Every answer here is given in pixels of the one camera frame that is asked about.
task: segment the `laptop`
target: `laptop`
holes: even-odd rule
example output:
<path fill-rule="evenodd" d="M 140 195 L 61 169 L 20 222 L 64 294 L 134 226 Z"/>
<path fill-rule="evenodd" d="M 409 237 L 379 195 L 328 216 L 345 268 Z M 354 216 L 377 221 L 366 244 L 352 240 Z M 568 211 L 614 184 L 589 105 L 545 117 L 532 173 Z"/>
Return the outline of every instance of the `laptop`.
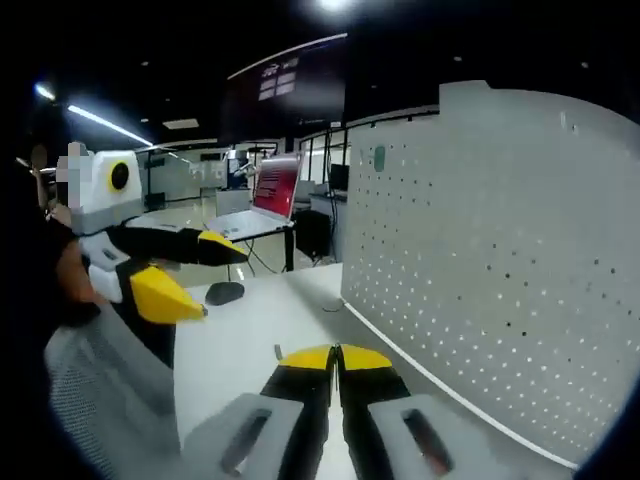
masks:
<path fill-rule="evenodd" d="M 292 226 L 291 214 L 301 164 L 298 154 L 262 160 L 251 208 L 216 217 L 206 224 L 207 228 L 237 242 Z"/>

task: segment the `perforated white partition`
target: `perforated white partition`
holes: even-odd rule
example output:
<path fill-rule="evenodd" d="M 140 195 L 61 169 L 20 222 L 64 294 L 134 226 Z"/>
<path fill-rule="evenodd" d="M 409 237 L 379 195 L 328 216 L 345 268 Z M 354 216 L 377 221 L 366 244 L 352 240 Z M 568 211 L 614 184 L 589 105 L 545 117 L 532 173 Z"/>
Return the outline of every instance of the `perforated white partition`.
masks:
<path fill-rule="evenodd" d="M 640 127 L 484 82 L 440 100 L 350 132 L 342 295 L 475 413 L 579 464 L 639 371 Z"/>

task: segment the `computer monitor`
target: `computer monitor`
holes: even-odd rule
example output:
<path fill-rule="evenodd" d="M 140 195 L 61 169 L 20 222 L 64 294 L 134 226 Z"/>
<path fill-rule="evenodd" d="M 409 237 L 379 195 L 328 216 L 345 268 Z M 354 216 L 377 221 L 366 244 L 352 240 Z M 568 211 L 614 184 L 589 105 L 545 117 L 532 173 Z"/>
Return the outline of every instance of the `computer monitor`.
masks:
<path fill-rule="evenodd" d="M 349 165 L 332 164 L 329 171 L 329 186 L 332 190 L 349 190 Z"/>

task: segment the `white desk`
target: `white desk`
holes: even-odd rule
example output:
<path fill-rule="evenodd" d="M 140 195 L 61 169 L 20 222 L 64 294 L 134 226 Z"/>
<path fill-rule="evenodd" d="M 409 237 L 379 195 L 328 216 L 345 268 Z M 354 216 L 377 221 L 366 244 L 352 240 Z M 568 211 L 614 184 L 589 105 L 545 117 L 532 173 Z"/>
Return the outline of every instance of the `white desk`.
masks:
<path fill-rule="evenodd" d="M 344 317 L 324 312 L 322 307 L 340 307 L 341 279 L 341 264 L 249 279 L 243 282 L 243 298 L 220 307 L 207 306 L 209 315 L 204 322 L 178 326 L 174 389 L 182 445 L 198 424 L 237 396 L 262 390 L 278 365 L 274 345 L 279 344 L 282 354 L 288 355 L 336 343 L 331 327 Z M 207 289 L 194 287 L 189 292 L 204 303 Z M 350 315 L 346 308 L 339 313 Z M 329 439 L 316 478 L 355 480 L 336 395 L 329 422 Z"/>
<path fill-rule="evenodd" d="M 378 337 L 342 304 L 342 264 L 310 268 L 244 283 L 243 298 L 221 307 L 208 307 L 203 322 L 178 326 L 174 358 L 174 392 L 178 433 L 186 436 L 205 419 L 245 392 L 259 393 L 277 366 L 274 345 L 283 355 L 322 345 L 349 343 L 381 352 L 391 359 L 412 393 L 438 397 L 460 417 L 489 437 L 495 457 L 531 480 L 568 479 L 571 472 L 480 420 L 452 400 Z M 208 286 L 190 288 L 204 303 Z M 342 436 L 342 411 L 337 395 L 329 410 L 329 437 L 317 480 L 355 479 Z"/>

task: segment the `laptop screen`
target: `laptop screen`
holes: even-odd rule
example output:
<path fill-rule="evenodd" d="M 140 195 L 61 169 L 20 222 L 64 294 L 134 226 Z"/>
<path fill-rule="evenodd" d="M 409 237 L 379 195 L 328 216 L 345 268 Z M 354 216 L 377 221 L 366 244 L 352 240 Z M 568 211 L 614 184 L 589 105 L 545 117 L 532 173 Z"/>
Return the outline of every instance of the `laptop screen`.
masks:
<path fill-rule="evenodd" d="M 299 176 L 300 159 L 297 155 L 263 160 L 253 205 L 290 218 Z"/>

